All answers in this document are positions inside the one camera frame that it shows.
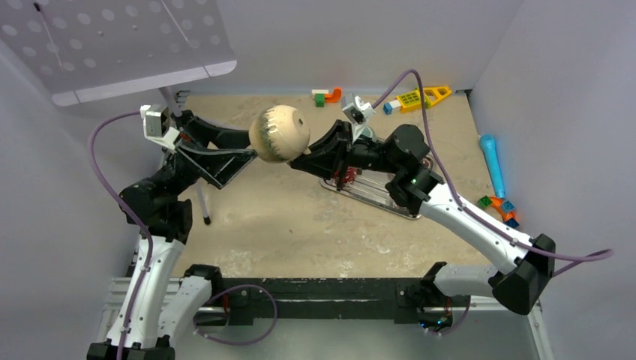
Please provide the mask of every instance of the beige ball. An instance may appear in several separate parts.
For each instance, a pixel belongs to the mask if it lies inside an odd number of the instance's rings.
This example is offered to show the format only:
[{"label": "beige ball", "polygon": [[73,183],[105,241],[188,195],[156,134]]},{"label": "beige ball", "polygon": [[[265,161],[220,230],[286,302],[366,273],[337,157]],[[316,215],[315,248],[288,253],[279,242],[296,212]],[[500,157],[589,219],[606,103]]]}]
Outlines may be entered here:
[{"label": "beige ball", "polygon": [[268,163],[286,163],[308,153],[309,126],[295,107],[277,105],[265,110],[250,126],[250,143]]}]

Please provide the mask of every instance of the gray wall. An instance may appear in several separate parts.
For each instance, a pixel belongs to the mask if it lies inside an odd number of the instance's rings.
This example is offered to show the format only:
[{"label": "gray wall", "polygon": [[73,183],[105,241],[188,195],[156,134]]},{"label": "gray wall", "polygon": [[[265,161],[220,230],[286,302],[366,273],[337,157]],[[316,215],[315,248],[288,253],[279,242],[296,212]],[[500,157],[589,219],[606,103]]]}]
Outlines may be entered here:
[{"label": "gray wall", "polygon": [[526,0],[472,93],[523,230],[564,254],[616,250],[547,288],[557,359],[636,352],[634,14],[629,0]]},{"label": "gray wall", "polygon": [[521,0],[219,0],[238,64],[204,92],[377,93],[407,68],[425,85],[471,89]]},{"label": "gray wall", "polygon": [[[125,271],[136,239],[93,175],[86,140],[99,120],[153,94],[63,113],[12,60],[0,43],[0,359],[85,359],[111,278]],[[97,139],[115,189],[159,164],[140,123],[121,120]]]}]

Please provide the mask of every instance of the beige table surface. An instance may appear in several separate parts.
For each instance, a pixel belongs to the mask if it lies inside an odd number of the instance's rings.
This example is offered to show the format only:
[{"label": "beige table surface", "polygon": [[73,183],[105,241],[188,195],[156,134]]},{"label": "beige table surface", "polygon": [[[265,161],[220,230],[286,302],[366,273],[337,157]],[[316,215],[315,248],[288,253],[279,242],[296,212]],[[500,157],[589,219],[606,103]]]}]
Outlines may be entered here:
[{"label": "beige table surface", "polygon": [[[345,119],[339,104],[316,108],[309,95],[190,96],[185,108],[248,128],[276,104],[302,110],[312,142],[335,119]],[[427,114],[433,144],[460,194],[472,202],[491,195],[466,96],[454,95]],[[380,110],[370,126],[387,137],[401,123],[423,130],[420,112],[385,115]],[[286,164],[256,159],[223,190],[200,181],[212,224],[203,223],[194,187],[186,190],[181,198],[192,199],[194,224],[175,276],[193,263],[220,266],[225,277],[390,278],[422,276],[436,261],[487,262],[432,220],[408,220],[326,190],[317,178]]]}]

